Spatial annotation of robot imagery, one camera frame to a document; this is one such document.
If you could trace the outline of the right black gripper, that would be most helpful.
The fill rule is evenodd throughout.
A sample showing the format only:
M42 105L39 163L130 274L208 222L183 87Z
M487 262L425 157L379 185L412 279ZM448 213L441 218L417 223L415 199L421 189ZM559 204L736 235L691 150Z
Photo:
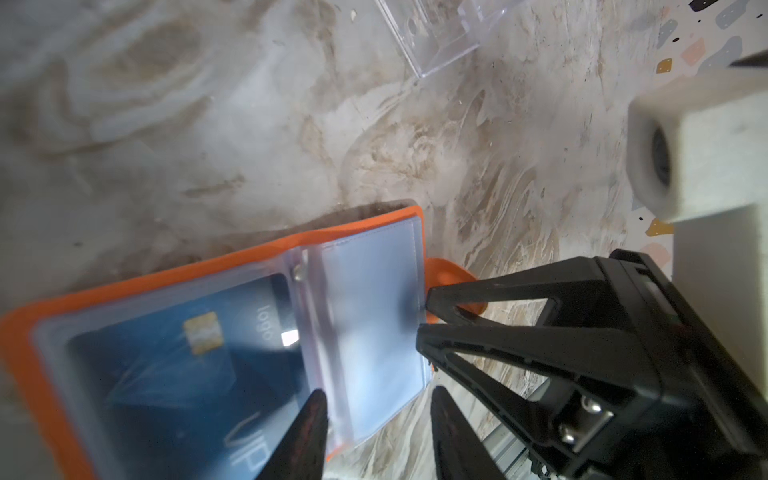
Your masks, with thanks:
M560 475L766 477L766 402L649 256L549 278L550 327L426 324L417 350Z

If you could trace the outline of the blue card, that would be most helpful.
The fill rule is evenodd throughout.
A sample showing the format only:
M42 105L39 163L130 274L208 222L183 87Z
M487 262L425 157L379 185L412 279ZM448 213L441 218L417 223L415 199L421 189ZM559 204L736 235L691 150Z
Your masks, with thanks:
M103 479L253 479L309 392L281 274L82 333L66 351Z

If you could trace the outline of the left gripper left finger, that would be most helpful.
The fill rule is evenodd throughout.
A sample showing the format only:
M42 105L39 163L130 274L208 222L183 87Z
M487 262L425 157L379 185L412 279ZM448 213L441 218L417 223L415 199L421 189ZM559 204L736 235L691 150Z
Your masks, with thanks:
M256 480L320 480L328 439L327 396L314 390Z

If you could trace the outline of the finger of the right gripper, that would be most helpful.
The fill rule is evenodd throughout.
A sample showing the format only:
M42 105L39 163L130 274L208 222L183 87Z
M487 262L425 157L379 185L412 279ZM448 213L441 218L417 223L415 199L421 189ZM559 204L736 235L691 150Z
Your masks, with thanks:
M427 310L441 324L424 327L426 348L628 348L630 333L595 326L611 299L598 258L576 257L487 280L433 288ZM533 326L511 326L469 306L543 300Z

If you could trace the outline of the clear acrylic card stand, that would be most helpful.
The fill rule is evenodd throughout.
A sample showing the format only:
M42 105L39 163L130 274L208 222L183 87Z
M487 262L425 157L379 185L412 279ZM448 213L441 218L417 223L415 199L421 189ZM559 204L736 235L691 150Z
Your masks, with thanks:
M425 78L477 49L521 0L377 0L408 64Z

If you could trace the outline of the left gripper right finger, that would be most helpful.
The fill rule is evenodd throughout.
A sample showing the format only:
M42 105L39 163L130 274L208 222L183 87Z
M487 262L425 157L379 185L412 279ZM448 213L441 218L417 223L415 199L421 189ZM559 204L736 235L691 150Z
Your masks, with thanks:
M443 386L432 392L430 417L438 479L505 478Z

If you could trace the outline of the orange card holder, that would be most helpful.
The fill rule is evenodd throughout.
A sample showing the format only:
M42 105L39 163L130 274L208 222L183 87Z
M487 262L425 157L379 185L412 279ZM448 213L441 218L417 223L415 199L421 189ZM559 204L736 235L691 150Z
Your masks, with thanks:
M328 455L383 428L432 378L417 206L32 304L1 355L72 479L252 479L314 390Z

